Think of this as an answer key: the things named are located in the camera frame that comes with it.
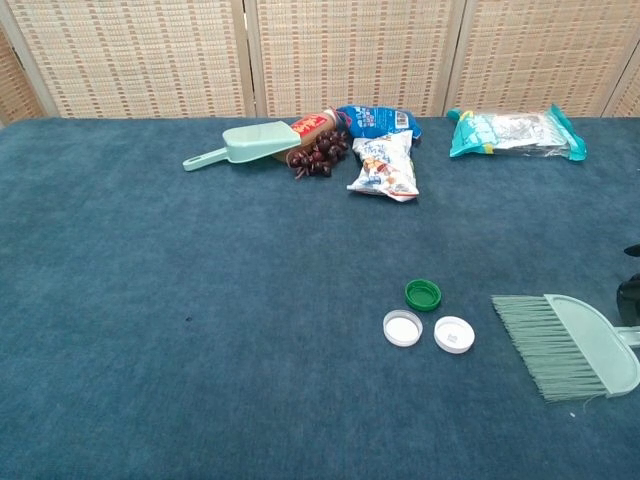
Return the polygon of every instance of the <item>green plastic dustpan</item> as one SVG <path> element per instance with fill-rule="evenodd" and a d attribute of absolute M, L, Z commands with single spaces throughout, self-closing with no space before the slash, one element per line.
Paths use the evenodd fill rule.
<path fill-rule="evenodd" d="M 630 348 L 640 346 L 640 328 L 614 327 L 576 298 L 552 294 L 545 298 L 600 377 L 607 396 L 624 395 L 640 384 L 640 363 Z"/>
<path fill-rule="evenodd" d="M 228 160 L 245 163 L 300 145 L 300 135 L 284 122 L 262 123 L 225 130 L 225 146 L 182 162 L 187 172 Z"/>

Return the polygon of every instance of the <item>bottle cap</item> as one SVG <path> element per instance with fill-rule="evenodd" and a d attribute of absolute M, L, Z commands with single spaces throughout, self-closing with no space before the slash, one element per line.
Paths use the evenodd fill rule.
<path fill-rule="evenodd" d="M 433 328 L 433 336 L 440 348 L 449 353 L 464 353 L 476 339 L 467 322 L 458 317 L 442 317 Z"/>
<path fill-rule="evenodd" d="M 382 322 L 384 336 L 398 347 L 410 347 L 422 335 L 422 322 L 407 310 L 392 310 Z"/>
<path fill-rule="evenodd" d="M 412 280 L 404 289 L 405 299 L 410 307 L 423 312 L 434 310 L 440 305 L 442 293 L 438 286 L 429 280 Z"/>

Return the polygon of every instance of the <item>white bottle cap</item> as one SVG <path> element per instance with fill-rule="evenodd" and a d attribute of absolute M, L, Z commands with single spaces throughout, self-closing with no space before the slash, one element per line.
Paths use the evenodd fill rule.
<path fill-rule="evenodd" d="M 392 310 L 382 322 L 384 336 L 398 347 L 410 347 L 422 335 L 422 322 L 406 310 Z"/>
<path fill-rule="evenodd" d="M 449 353 L 464 353 L 476 339 L 473 328 L 458 317 L 442 317 L 433 328 L 433 336 L 440 348 Z"/>

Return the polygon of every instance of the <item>teal plastic package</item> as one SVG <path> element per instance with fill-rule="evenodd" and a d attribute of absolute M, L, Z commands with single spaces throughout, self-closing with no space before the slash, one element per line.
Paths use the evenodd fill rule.
<path fill-rule="evenodd" d="M 405 130 L 411 130 L 414 141 L 422 136 L 422 129 L 407 110 L 346 105 L 337 111 L 354 138 L 378 138 Z"/>
<path fill-rule="evenodd" d="M 556 105 L 540 113 L 474 113 L 449 110 L 457 121 L 451 142 L 451 157 L 465 153 L 559 155 L 569 160 L 587 158 L 587 146 L 576 135 L 567 116 Z"/>

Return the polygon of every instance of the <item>dustpan handle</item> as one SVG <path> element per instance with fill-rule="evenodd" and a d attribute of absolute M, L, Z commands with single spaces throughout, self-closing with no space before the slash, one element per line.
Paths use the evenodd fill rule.
<path fill-rule="evenodd" d="M 229 160 L 229 152 L 226 147 L 219 148 L 213 152 L 203 153 L 197 157 L 191 157 L 188 160 L 182 162 L 182 166 L 187 172 L 196 170 L 198 168 L 206 167 L 212 163 L 219 162 L 221 160 Z"/>
<path fill-rule="evenodd" d="M 616 333 L 631 348 L 640 347 L 640 327 L 615 327 Z"/>

